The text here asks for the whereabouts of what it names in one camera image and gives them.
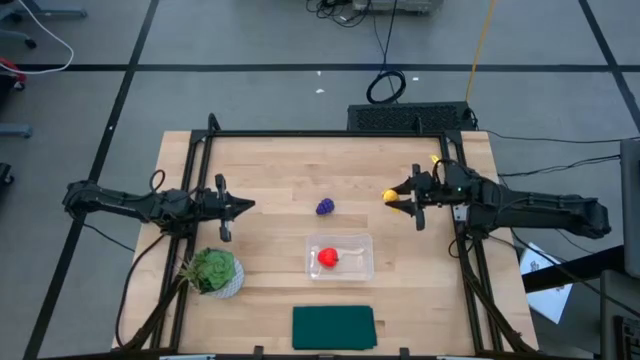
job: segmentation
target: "electrical wire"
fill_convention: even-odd
[[[469,74],[469,81],[467,82],[467,93],[465,95],[465,101],[468,103],[471,98],[471,89],[473,89],[473,79],[476,76],[476,67],[478,66],[478,61],[480,60],[480,53],[482,53],[482,45],[484,44],[484,39],[487,37],[487,31],[489,30],[489,24],[491,24],[491,17],[493,16],[493,9],[496,7],[496,0],[491,0],[489,4],[489,12],[487,13],[487,17],[484,20],[484,25],[482,26],[482,33],[480,34],[480,40],[478,40],[478,47],[476,48],[476,54],[473,57],[473,65],[471,66],[471,74]]]
[[[40,26],[40,28],[42,30],[44,30],[47,34],[51,35],[52,38],[54,38],[56,41],[58,41],[60,44],[64,45],[67,49],[69,49],[69,52],[71,53],[69,55],[69,60],[67,61],[66,64],[64,64],[62,67],[59,68],[55,68],[55,69],[47,69],[47,70],[42,70],[42,71],[21,71],[21,70],[15,70],[15,69],[11,69],[7,66],[5,66],[4,64],[0,63],[0,67],[2,67],[3,69],[15,73],[15,74],[23,74],[23,75],[41,75],[41,74],[47,74],[47,73],[52,73],[52,72],[58,72],[58,71],[62,71],[65,70],[66,68],[69,67],[69,65],[71,65],[71,62],[73,61],[73,57],[75,55],[75,53],[73,52],[73,48],[71,46],[69,46],[69,44],[67,44],[66,42],[64,42],[62,39],[60,39],[59,37],[57,37],[54,33],[52,33],[51,31],[49,31],[49,29],[47,29],[46,27],[44,27],[44,25],[42,25],[40,23],[40,21],[38,21],[38,19],[36,18],[35,15],[33,15],[33,13],[31,12],[31,9],[29,9],[29,7],[27,5],[24,4],[24,2],[22,2],[22,0],[18,0],[18,2],[20,3],[20,5],[22,5],[22,7],[24,7],[24,9],[27,11],[27,13],[31,16],[31,18],[33,19],[33,21],[35,21],[36,24],[38,24],[38,26]]]
[[[382,40],[380,40],[380,34],[378,34],[378,22],[376,21],[376,13],[375,13],[375,9],[373,8],[373,4],[371,4],[371,16],[373,17],[373,32],[376,35],[376,40],[378,41],[378,46],[380,47],[380,51],[382,52],[382,56],[384,57],[384,59],[386,59],[386,53],[384,51],[384,46],[382,45]],[[391,77],[387,77],[387,80],[389,80],[389,88],[391,88],[391,93],[395,94],[396,93],[396,89],[394,89],[393,87],[393,82],[391,81]]]
[[[578,245],[578,244],[574,243],[573,241],[571,241],[571,239],[569,239],[569,237],[568,237],[567,235],[563,234],[563,233],[562,233],[562,231],[560,231],[560,229],[554,229],[554,230],[555,230],[555,231],[557,231],[557,232],[558,232],[558,234],[562,235],[562,237],[563,237],[565,240],[567,240],[567,242],[569,242],[569,244],[571,244],[571,245],[573,245],[573,246],[577,247],[578,249],[580,249],[580,250],[582,250],[582,251],[584,251],[584,252],[586,252],[586,253],[588,253],[588,254],[595,254],[595,252],[593,252],[593,251],[589,251],[589,250],[587,250],[587,249],[583,248],[582,246],[580,246],[580,245]]]
[[[449,253],[449,256],[451,256],[454,259],[459,259],[460,256],[458,255],[453,255],[453,253],[451,252],[451,246],[453,246],[453,244],[455,244],[456,239],[451,240],[451,242],[449,243],[449,247],[447,248],[447,252]],[[469,247],[467,248],[467,254],[473,249],[473,246],[475,245],[475,242],[471,242],[471,245],[469,245]]]
[[[122,248],[124,248],[124,249],[127,249],[127,250],[129,250],[129,251],[131,251],[131,252],[135,252],[135,250],[133,250],[132,248],[128,247],[127,245],[125,245],[125,244],[121,243],[120,241],[118,241],[118,240],[116,240],[116,239],[112,238],[111,236],[109,236],[109,235],[107,235],[107,234],[103,233],[103,232],[102,232],[102,231],[100,231],[97,227],[95,227],[95,226],[93,226],[93,225],[85,224],[84,222],[81,222],[80,220],[78,220],[78,218],[77,218],[73,213],[69,212],[69,215],[71,215],[71,218],[72,218],[74,221],[79,222],[79,223],[80,223],[80,225],[82,225],[82,226],[84,226],[84,227],[86,227],[86,228],[89,228],[89,229],[91,229],[91,230],[93,230],[93,231],[97,232],[97,233],[98,233],[98,234],[100,234],[102,237],[104,237],[105,239],[107,239],[107,240],[111,241],[112,243],[114,243],[114,244],[116,244],[116,245],[118,245],[118,246],[120,246],[120,247],[122,247]]]
[[[552,172],[565,171],[565,170],[577,168],[584,165],[600,164],[603,162],[613,161],[618,159],[620,159],[620,155],[601,156],[601,157],[576,161],[569,165],[554,165],[554,166],[549,166],[542,169],[536,169],[536,170],[525,171],[525,172],[516,172],[516,173],[507,173],[507,174],[499,173],[498,176],[505,178],[505,177],[524,177],[524,176],[531,176],[536,174],[549,174]]]
[[[490,238],[490,239],[492,239],[492,240],[496,240],[496,241],[498,241],[498,242],[500,242],[500,243],[503,243],[503,244],[505,244],[505,245],[508,245],[508,246],[509,246],[509,247],[511,247],[513,250],[518,251],[518,247],[517,247],[517,246],[515,246],[515,245],[513,245],[512,243],[508,242],[507,240],[500,239],[499,237],[495,237],[495,236],[493,236],[493,235],[491,235],[491,234],[489,234],[489,238]],[[561,261],[561,262],[567,262],[567,260],[566,260],[566,259],[563,259],[563,258],[561,258],[561,257],[560,257],[560,256],[558,256],[558,255],[553,255],[553,254],[550,254],[550,253],[548,253],[548,252],[546,252],[546,251],[543,251],[543,252],[544,252],[545,254],[549,255],[549,256],[552,256],[552,257],[553,257],[553,258],[555,258],[555,259],[558,259],[558,260],[559,260],[559,261]]]
[[[351,3],[351,0],[319,0],[316,2],[315,10],[309,8],[309,4],[312,1],[313,0],[307,0],[306,9],[310,13],[315,13],[318,19],[329,19],[341,27],[354,28],[360,25],[367,17],[372,0],[367,2],[367,5],[362,11],[357,12],[348,18],[342,16],[342,13],[344,12],[345,7]]]
[[[529,244],[527,244],[526,242],[522,241],[522,239],[520,239],[520,237],[515,233],[515,231],[513,231],[513,229],[511,229],[511,232],[513,233],[514,238],[521,243],[522,245],[524,245],[525,247],[527,247],[527,249],[535,252],[536,254],[542,256],[543,258],[545,258],[547,261],[551,262],[552,264],[555,264],[555,262],[550,259],[549,257],[547,257],[544,252],[539,251],[537,249],[534,249],[533,247],[529,246]],[[608,301],[610,301],[613,304],[616,304],[618,306],[620,306],[621,308],[623,308],[624,310],[630,312],[631,314],[633,314],[634,316],[640,317],[640,312],[632,309],[631,307],[629,307],[628,305],[612,298],[611,296],[607,295],[607,294],[603,294],[602,292],[600,292],[600,290],[596,289],[595,286],[589,284],[588,282],[586,282],[583,279],[580,279],[579,277],[573,275],[571,272],[569,272],[568,270],[566,270],[564,268],[564,266],[562,266],[562,264],[555,264],[554,265],[555,268],[557,268],[560,272],[562,272],[563,274],[565,274],[567,277],[571,278],[571,280],[573,280],[574,282],[579,282],[582,285],[586,286],[587,288],[589,288],[591,291],[595,292],[596,294],[600,295],[601,297],[604,297],[605,299],[607,299]]]
[[[162,175],[162,178],[160,179],[160,181],[158,182],[158,184],[154,186],[154,185],[153,185],[153,181],[154,181],[155,177],[156,177],[158,174]],[[129,198],[127,198],[127,201],[128,201],[128,202],[138,202],[138,201],[142,201],[142,200],[148,199],[148,198],[149,198],[149,197],[151,197],[151,196],[159,197],[159,195],[158,195],[158,190],[160,189],[160,187],[162,187],[162,184],[164,183],[164,180],[165,180],[165,179],[166,179],[166,173],[165,173],[165,171],[164,171],[164,170],[162,170],[162,169],[158,169],[158,170],[154,171],[154,172],[153,172],[153,174],[151,175],[151,177],[149,178],[149,189],[150,189],[149,193],[147,193],[147,194],[145,194],[145,195],[142,195],[142,196],[138,196],[138,197],[129,197]],[[167,202],[168,202],[168,203],[175,203],[175,202],[178,202],[178,201],[182,201],[182,200],[184,200],[184,199],[186,199],[186,198],[188,198],[188,197],[191,197],[191,195],[193,195],[193,194],[194,194],[195,192],[197,192],[198,190],[200,190],[200,188],[196,187],[196,188],[194,188],[193,190],[191,190],[191,191],[189,191],[188,193],[186,193],[184,196],[181,196],[181,197],[176,198],[176,199],[168,200]],[[97,191],[97,190],[83,190],[83,191],[86,191],[86,192],[92,192],[92,193],[97,193],[97,194],[100,194],[100,195],[102,195],[102,196],[106,196],[106,197],[109,197],[109,198],[112,198],[112,199],[115,199],[115,200],[122,200],[122,198],[121,198],[121,197],[113,196],[113,195],[110,195],[110,194],[108,194],[108,193],[100,192],[100,191]],[[78,191],[78,192],[75,194],[75,196],[78,196],[78,194],[80,194],[81,192],[82,192],[82,191]],[[74,221],[78,221],[78,222],[80,222],[80,224],[81,224],[82,226],[84,226],[84,227],[86,227],[86,228],[89,228],[89,229],[91,229],[91,230],[95,231],[96,233],[100,234],[103,238],[107,239],[108,241],[111,241],[112,243],[114,243],[114,244],[116,244],[116,245],[118,245],[118,246],[120,246],[120,247],[122,247],[122,248],[124,248],[124,249],[127,249],[127,250],[129,250],[129,251],[131,251],[131,252],[135,252],[135,250],[134,250],[134,249],[130,248],[130,247],[129,247],[129,246],[127,246],[127,245],[124,245],[122,242],[120,242],[120,241],[118,241],[118,240],[114,239],[113,237],[111,237],[111,236],[109,236],[109,235],[105,234],[103,231],[101,231],[101,230],[100,230],[100,229],[98,229],[97,227],[95,227],[95,226],[93,226],[93,225],[86,224],[86,223],[84,223],[84,222],[81,222],[81,221],[78,219],[78,217],[76,216],[76,214],[75,214],[73,211],[68,210],[68,212],[69,212],[69,216],[71,216],[71,218],[72,218]]]
[[[606,143],[616,143],[623,140],[638,140],[640,136],[630,137],[630,138],[619,138],[619,139],[606,139],[606,140],[566,140],[566,139],[553,139],[553,138],[529,138],[529,137],[521,137],[521,136],[506,136],[498,134],[495,131],[487,130],[487,129],[478,129],[478,131],[488,132],[489,134],[493,134],[499,138],[507,139],[507,140],[522,140],[522,141],[549,141],[549,142],[559,142],[559,143],[568,143],[568,144],[606,144]]]
[[[149,251],[151,251],[151,249],[153,249],[156,245],[158,245],[160,240],[162,240],[164,237],[165,237],[164,234],[160,235],[160,237],[158,237],[154,242],[151,243],[151,245],[149,245],[146,249],[144,249],[144,251],[142,251],[142,253],[140,253],[140,256],[138,256],[133,262],[133,265],[131,265],[129,272],[127,273],[127,277],[124,280],[124,289],[122,290],[122,297],[120,298],[120,306],[118,307],[118,315],[116,316],[116,331],[115,331],[116,342],[120,347],[124,347],[124,343],[122,342],[122,339],[120,337],[120,318],[122,317],[122,310],[124,309],[124,303],[127,299],[127,291],[129,289],[129,281],[131,280],[131,275],[133,274],[133,271],[135,270],[136,266],[138,266],[138,263],[140,262],[140,260]]]
[[[393,23],[395,22],[397,8],[398,8],[398,0],[394,0],[393,11],[391,12],[391,22],[389,23],[389,32],[387,33],[387,43],[385,45],[384,51],[382,52],[383,59],[382,59],[382,65],[380,66],[380,72],[378,72],[378,75],[376,76],[376,78],[373,79],[373,81],[371,82],[371,84],[369,84],[369,87],[367,88],[367,94],[366,94],[367,101],[369,101],[370,104],[392,104],[394,102],[397,102],[398,99],[402,96],[402,94],[404,94],[404,91],[407,88],[407,80],[405,79],[404,73],[402,71],[387,70],[387,54],[389,52],[389,43],[391,42],[391,33],[393,32]],[[374,31],[376,33],[376,36],[378,36],[375,16],[374,16]],[[378,38],[378,42],[380,45],[382,45],[380,38]],[[389,79],[389,83],[391,84],[391,77],[396,77],[400,80],[400,88],[398,89],[398,91],[397,92],[394,91],[391,96],[389,96],[384,100],[374,99],[371,94],[373,92],[373,88],[378,84],[378,82],[380,82],[380,80],[384,78]]]

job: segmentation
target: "clear plastic container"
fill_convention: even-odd
[[[338,252],[332,268],[318,261],[318,253],[326,248]],[[373,278],[373,239],[369,234],[311,235],[307,238],[306,272],[312,280],[369,281]]]

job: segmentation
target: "yellow toy lemon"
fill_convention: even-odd
[[[385,190],[385,192],[382,193],[382,199],[384,200],[384,202],[389,202],[389,201],[396,201],[399,199],[399,197],[397,192],[389,189],[389,190]]]

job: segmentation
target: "wooden tabletop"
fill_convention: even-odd
[[[179,188],[188,148],[188,132],[166,132],[157,168],[167,179],[163,189]],[[486,133],[463,133],[467,163],[496,179]],[[202,223],[196,250],[224,248],[243,264],[240,292],[226,300],[190,292],[180,352],[299,353],[291,347],[292,308],[296,305],[370,305],[378,346],[348,354],[473,354],[460,264],[447,247],[454,238],[450,209],[429,207],[427,225],[393,212],[381,200],[384,189],[403,182],[413,163],[431,169],[440,156],[437,140],[427,138],[215,138],[208,186],[224,174],[229,192],[256,201],[233,224],[231,243],[219,240],[217,221]],[[194,179],[199,172],[199,156]],[[333,214],[319,217],[317,203],[331,198]],[[311,234],[360,234],[373,238],[375,275],[370,282],[314,282],[305,274],[305,241]],[[143,225],[136,256],[158,237]],[[494,233],[512,241],[506,229]],[[130,339],[158,300],[169,240],[140,261],[134,272],[121,321]],[[487,264],[498,308],[524,340],[537,347],[518,262],[512,248],[485,241]],[[479,304],[485,347],[490,348],[486,313]],[[173,307],[167,313],[163,344],[168,343]]]

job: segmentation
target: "green plant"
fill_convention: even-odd
[[[180,275],[201,294],[219,290],[236,275],[233,254],[206,248],[193,256]]]

